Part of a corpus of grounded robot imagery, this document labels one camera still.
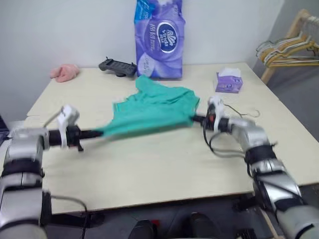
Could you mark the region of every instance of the purple tissue box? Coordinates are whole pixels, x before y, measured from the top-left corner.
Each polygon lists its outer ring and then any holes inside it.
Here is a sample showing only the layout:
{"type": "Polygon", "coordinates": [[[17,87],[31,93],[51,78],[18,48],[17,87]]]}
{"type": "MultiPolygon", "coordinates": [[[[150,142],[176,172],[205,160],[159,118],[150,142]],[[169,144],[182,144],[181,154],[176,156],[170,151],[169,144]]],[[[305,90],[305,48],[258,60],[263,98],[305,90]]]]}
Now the purple tissue box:
{"type": "Polygon", "coordinates": [[[216,92],[239,93],[242,86],[243,80],[241,77],[219,76],[219,73],[217,72],[216,92]]]}

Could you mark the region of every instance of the logo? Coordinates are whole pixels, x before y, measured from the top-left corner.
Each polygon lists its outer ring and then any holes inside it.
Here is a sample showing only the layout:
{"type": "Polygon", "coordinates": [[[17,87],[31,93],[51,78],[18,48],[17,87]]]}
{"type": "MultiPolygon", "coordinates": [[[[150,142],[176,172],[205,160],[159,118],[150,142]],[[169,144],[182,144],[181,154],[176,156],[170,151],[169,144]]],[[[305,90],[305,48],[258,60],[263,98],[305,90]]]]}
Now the logo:
{"type": "Polygon", "coordinates": [[[177,34],[174,27],[167,22],[162,22],[158,25],[157,32],[162,52],[173,52],[177,46],[177,34]]]}

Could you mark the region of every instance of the black remote control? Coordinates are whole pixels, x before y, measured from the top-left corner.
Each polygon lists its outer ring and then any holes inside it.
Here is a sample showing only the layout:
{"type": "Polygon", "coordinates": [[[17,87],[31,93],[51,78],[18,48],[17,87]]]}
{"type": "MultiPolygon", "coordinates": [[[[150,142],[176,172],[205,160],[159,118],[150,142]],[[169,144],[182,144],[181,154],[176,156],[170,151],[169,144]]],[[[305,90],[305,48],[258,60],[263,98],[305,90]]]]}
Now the black remote control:
{"type": "Polygon", "coordinates": [[[106,61],[99,65],[101,71],[114,71],[117,77],[132,77],[135,75],[137,66],[135,64],[128,64],[120,61],[115,61],[106,57],[106,61]]]}

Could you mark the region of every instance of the black wire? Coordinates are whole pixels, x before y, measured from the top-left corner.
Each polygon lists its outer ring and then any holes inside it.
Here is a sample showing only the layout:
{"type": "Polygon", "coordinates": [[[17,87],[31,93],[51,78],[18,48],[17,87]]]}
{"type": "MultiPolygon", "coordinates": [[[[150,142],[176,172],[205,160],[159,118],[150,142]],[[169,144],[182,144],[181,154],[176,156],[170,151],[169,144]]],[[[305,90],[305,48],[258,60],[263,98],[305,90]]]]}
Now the black wire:
{"type": "Polygon", "coordinates": [[[251,175],[251,171],[250,171],[250,165],[249,163],[246,163],[247,164],[247,174],[249,177],[253,178],[253,176],[251,175]]]}
{"type": "Polygon", "coordinates": [[[85,220],[84,220],[84,224],[83,224],[83,228],[82,228],[82,235],[81,235],[81,239],[84,239],[85,237],[85,232],[86,232],[86,224],[87,224],[87,221],[88,221],[88,218],[89,218],[89,212],[88,212],[88,208],[86,206],[86,204],[77,199],[77,198],[71,198],[71,197],[65,197],[65,196],[57,196],[57,195],[51,195],[51,198],[52,199],[56,199],[56,200],[66,200],[66,201],[72,201],[72,202],[75,202],[77,204],[80,204],[84,207],[84,210],[85,210],[85,220]]]}
{"type": "Polygon", "coordinates": [[[203,136],[204,136],[204,140],[207,144],[207,146],[209,147],[209,149],[218,157],[221,157],[221,158],[237,158],[237,157],[241,157],[241,158],[245,158],[244,156],[244,153],[242,151],[239,151],[239,150],[232,150],[232,149],[219,149],[219,148],[214,148],[212,146],[212,141],[217,138],[218,136],[220,136],[222,133],[219,132],[215,135],[213,135],[209,142],[207,140],[207,135],[206,135],[206,129],[207,129],[207,118],[205,119],[204,121],[204,124],[203,124],[203,136]]]}

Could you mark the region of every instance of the white tissue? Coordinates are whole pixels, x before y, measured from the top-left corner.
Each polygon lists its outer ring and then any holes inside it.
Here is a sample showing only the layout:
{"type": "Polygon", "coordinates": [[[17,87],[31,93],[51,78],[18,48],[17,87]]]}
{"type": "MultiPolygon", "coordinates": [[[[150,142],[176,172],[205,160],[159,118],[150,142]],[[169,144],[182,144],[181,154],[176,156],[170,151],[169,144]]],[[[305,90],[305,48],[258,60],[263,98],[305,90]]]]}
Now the white tissue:
{"type": "Polygon", "coordinates": [[[240,70],[238,68],[225,67],[219,72],[218,76],[241,77],[241,72],[240,72],[240,70]]]}

